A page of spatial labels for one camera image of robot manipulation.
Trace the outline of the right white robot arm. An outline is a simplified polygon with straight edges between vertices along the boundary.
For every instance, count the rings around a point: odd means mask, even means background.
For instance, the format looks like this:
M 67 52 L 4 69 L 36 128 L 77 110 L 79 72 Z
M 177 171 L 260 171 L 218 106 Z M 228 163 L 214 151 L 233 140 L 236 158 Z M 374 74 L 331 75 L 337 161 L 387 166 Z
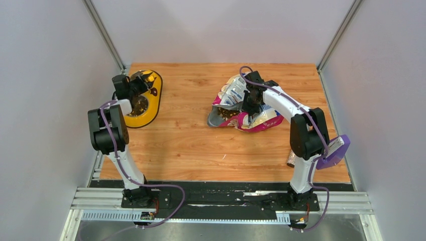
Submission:
M 316 164 L 327 156 L 329 150 L 325 114 L 319 107 L 301 104 L 275 81 L 264 81 L 258 71 L 240 72 L 240 76 L 246 83 L 244 112 L 253 115 L 266 104 L 290 124 L 289 142 L 296 159 L 285 202 L 291 209 L 305 208 L 313 194 L 312 178 Z

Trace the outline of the yellow plastic scoop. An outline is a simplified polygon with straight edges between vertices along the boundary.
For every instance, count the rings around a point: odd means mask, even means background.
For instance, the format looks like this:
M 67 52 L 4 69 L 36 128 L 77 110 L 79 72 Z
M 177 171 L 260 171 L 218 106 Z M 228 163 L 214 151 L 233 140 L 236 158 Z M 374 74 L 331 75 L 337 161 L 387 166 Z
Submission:
M 151 72 L 144 74 L 144 79 L 146 82 L 153 83 L 157 79 L 157 77 L 154 73 Z

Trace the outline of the pink pet food bag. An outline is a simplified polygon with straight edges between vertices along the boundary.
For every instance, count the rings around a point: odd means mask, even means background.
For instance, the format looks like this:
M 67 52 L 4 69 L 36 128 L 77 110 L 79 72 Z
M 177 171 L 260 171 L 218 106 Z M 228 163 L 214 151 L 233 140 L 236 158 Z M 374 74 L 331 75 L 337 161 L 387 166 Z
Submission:
M 261 105 L 258 113 L 250 116 L 243 111 L 246 82 L 237 74 L 221 88 L 213 101 L 207 125 L 212 128 L 234 127 L 240 131 L 257 133 L 280 125 L 284 121 L 275 109 Z

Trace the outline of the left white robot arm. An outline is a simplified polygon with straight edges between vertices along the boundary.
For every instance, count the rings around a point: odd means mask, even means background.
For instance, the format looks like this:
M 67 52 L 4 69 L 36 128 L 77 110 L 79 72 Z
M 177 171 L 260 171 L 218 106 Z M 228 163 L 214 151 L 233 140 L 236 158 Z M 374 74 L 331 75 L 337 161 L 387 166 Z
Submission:
M 141 70 L 131 76 L 116 75 L 112 78 L 115 90 L 111 100 L 87 113 L 92 147 L 113 162 L 123 180 L 124 208 L 148 208 L 154 201 L 146 177 L 130 153 L 125 116 L 134 111 L 135 102 L 143 94 L 158 95 L 155 83 L 160 80 L 161 76 L 153 70 Z

